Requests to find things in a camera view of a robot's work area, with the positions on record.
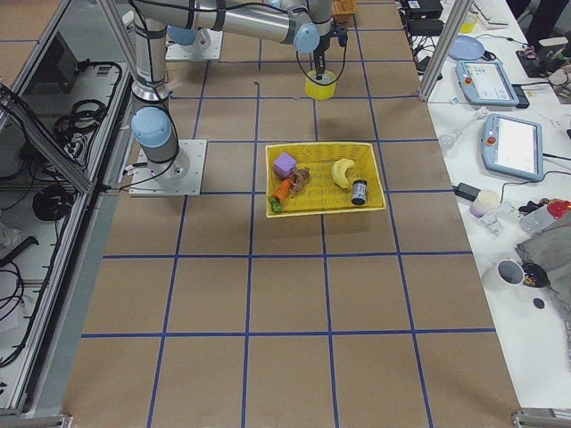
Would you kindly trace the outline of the grey cloth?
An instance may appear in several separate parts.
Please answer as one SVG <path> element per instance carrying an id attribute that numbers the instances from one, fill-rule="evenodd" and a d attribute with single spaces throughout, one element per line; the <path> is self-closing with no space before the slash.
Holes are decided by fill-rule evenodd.
<path id="1" fill-rule="evenodd" d="M 570 218 L 557 220 L 552 226 L 519 243 L 516 252 L 524 262 L 542 268 L 554 307 L 570 329 Z"/>

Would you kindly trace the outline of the white mug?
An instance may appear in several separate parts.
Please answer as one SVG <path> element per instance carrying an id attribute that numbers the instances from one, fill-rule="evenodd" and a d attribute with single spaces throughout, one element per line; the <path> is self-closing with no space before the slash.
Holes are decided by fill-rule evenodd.
<path id="1" fill-rule="evenodd" d="M 501 259 L 482 275 L 482 283 L 488 292 L 508 292 L 524 283 L 525 271 L 513 259 Z"/>

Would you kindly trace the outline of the light blue plate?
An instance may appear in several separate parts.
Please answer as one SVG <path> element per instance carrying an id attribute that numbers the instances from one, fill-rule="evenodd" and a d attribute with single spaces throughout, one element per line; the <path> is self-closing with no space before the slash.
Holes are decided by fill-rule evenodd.
<path id="1" fill-rule="evenodd" d="M 475 61 L 483 57 L 485 48 L 474 37 L 457 35 L 448 52 L 448 56 L 457 61 Z"/>

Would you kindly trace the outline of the purple foam cube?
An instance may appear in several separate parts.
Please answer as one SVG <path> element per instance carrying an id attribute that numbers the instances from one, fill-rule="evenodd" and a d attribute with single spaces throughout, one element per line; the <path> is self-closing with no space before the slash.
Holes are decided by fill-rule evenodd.
<path id="1" fill-rule="evenodd" d="M 290 177 L 296 168 L 297 160 L 287 152 L 282 152 L 273 161 L 273 170 L 280 179 L 286 179 Z"/>

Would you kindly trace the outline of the yellow woven basket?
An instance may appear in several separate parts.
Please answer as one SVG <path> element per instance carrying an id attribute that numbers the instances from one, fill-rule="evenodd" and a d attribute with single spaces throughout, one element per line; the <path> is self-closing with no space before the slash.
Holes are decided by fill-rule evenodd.
<path id="1" fill-rule="evenodd" d="M 299 169 L 309 170 L 309 183 L 295 196 L 288 195 L 282 210 L 271 209 L 270 198 L 280 186 L 281 179 L 273 169 L 279 155 L 292 156 Z M 287 218 L 313 214 L 349 213 L 386 208 L 385 193 L 381 184 L 377 160 L 372 144 L 355 142 L 311 142 L 269 144 L 265 148 L 267 192 L 266 217 Z M 366 201 L 362 205 L 352 203 L 352 189 L 341 188 L 334 182 L 332 167 L 336 161 L 348 159 L 355 162 L 346 177 L 352 184 L 362 179 L 367 182 Z"/>

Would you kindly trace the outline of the lavender white cup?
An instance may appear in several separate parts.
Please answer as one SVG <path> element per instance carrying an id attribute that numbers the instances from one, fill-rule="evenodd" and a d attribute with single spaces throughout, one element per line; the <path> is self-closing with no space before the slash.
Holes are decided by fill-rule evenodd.
<path id="1" fill-rule="evenodd" d="M 476 198 L 472 201 L 469 212 L 480 218 L 491 210 L 494 210 L 500 204 L 500 196 L 492 190 L 481 190 Z"/>

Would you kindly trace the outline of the white light bulb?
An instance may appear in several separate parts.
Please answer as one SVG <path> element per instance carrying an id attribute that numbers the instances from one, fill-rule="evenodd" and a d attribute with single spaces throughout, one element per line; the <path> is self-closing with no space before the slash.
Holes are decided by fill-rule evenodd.
<path id="1" fill-rule="evenodd" d="M 451 131 L 447 134 L 442 134 L 438 136 L 438 143 L 443 152 L 449 152 L 453 149 L 458 139 L 459 139 L 459 132 Z"/>

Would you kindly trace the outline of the black bowl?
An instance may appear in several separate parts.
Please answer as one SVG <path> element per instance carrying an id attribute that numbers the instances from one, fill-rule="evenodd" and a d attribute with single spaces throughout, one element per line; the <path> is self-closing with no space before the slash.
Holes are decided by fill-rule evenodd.
<path id="1" fill-rule="evenodd" d="M 550 285 L 546 271 L 537 264 L 526 262 L 522 264 L 524 271 L 523 285 L 531 288 L 545 288 Z"/>

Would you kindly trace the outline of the small dark-lidded jar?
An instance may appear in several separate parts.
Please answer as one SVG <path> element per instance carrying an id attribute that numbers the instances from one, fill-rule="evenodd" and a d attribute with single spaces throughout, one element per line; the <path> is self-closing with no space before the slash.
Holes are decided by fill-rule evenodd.
<path id="1" fill-rule="evenodd" d="M 364 205 L 367 202 L 368 182 L 364 179 L 357 179 L 352 183 L 352 204 L 356 206 Z"/>

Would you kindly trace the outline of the white plastic bracket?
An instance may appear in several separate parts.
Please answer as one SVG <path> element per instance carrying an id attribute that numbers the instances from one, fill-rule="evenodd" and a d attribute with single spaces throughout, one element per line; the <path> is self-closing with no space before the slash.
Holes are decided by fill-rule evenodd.
<path id="1" fill-rule="evenodd" d="M 478 223 L 482 226 L 491 236 L 497 238 L 503 231 L 506 224 L 516 224 L 523 215 L 519 212 L 512 202 L 502 202 L 498 207 L 485 213 Z"/>

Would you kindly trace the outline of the lower teach pendant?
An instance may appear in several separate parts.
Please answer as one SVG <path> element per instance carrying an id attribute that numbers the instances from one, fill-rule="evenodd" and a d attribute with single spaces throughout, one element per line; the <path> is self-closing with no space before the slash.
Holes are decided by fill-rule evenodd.
<path id="1" fill-rule="evenodd" d="M 539 182 L 543 177 L 542 125 L 490 114 L 482 132 L 481 156 L 487 170 Z"/>

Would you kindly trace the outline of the yellow banana toy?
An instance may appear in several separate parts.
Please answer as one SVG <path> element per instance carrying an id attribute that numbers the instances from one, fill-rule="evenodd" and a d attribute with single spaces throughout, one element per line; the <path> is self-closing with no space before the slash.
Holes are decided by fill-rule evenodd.
<path id="1" fill-rule="evenodd" d="M 354 160 L 342 158 L 337 160 L 332 168 L 332 178 L 336 185 L 343 189 L 347 189 L 350 186 L 350 180 L 347 177 L 347 171 L 352 169 L 355 165 Z"/>

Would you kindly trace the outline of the yellow tape roll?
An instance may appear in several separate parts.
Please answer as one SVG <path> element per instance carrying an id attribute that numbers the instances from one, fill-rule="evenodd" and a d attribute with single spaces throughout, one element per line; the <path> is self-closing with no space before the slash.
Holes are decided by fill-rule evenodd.
<path id="1" fill-rule="evenodd" d="M 311 70 L 305 78 L 304 92 L 309 98 L 316 101 L 330 99 L 335 95 L 336 79 L 336 74 L 331 71 L 326 70 L 318 78 L 316 71 Z"/>

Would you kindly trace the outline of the yellow cup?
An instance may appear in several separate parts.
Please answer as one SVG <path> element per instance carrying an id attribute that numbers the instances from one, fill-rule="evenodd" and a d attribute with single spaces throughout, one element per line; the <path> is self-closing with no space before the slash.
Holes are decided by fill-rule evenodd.
<path id="1" fill-rule="evenodd" d="M 472 33 L 477 23 L 478 16 L 475 13 L 469 12 L 460 26 L 459 33 L 464 35 Z"/>

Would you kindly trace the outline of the teach pendant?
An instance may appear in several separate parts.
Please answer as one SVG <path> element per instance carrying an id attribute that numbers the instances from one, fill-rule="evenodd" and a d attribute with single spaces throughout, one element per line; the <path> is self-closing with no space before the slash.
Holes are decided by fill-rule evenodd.
<path id="1" fill-rule="evenodd" d="M 456 75 L 469 103 L 505 107 L 519 103 L 501 62 L 457 61 Z"/>
<path id="2" fill-rule="evenodd" d="M 487 170 L 539 182 L 543 177 L 542 125 L 490 114 L 482 132 L 481 156 Z"/>

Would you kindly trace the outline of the aluminium frame post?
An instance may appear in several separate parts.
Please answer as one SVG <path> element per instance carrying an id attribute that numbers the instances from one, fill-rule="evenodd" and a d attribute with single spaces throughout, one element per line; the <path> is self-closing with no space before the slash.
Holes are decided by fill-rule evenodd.
<path id="1" fill-rule="evenodd" d="M 443 33 L 439 37 L 432 58 L 420 82 L 418 89 L 418 99 L 420 101 L 427 102 L 432 94 L 445 60 L 456 36 L 459 34 L 462 23 L 468 15 L 472 3 L 472 0 L 456 0 L 451 6 L 451 10 L 443 27 Z"/>

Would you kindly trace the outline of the brown toy animal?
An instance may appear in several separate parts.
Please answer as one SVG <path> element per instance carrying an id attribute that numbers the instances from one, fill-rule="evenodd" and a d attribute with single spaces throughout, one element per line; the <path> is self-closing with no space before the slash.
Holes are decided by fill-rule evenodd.
<path id="1" fill-rule="evenodd" d="M 292 196 L 299 194 L 309 183 L 310 170 L 308 168 L 295 169 L 290 178 L 293 180 L 291 189 Z"/>

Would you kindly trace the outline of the toy carrot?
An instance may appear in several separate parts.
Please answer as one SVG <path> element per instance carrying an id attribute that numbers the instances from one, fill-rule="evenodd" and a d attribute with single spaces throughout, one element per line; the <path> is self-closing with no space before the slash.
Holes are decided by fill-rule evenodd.
<path id="1" fill-rule="evenodd" d="M 285 178 L 269 197 L 269 206 L 272 212 L 279 213 L 283 210 L 285 200 L 292 191 L 294 181 L 291 177 Z"/>

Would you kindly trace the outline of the upper teach pendant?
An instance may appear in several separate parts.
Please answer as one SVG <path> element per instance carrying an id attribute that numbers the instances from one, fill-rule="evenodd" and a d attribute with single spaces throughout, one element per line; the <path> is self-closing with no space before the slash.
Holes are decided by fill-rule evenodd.
<path id="1" fill-rule="evenodd" d="M 456 75 L 469 103 L 505 107 L 519 103 L 501 62 L 457 61 Z"/>

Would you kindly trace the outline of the black power adapter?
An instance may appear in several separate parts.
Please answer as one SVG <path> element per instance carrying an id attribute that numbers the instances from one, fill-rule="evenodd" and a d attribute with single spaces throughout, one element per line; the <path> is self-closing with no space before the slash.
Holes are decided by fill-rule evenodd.
<path id="1" fill-rule="evenodd" d="M 470 202 L 474 202 L 481 192 L 480 189 L 465 183 L 458 183 L 457 185 L 454 185 L 452 190 L 456 196 Z"/>

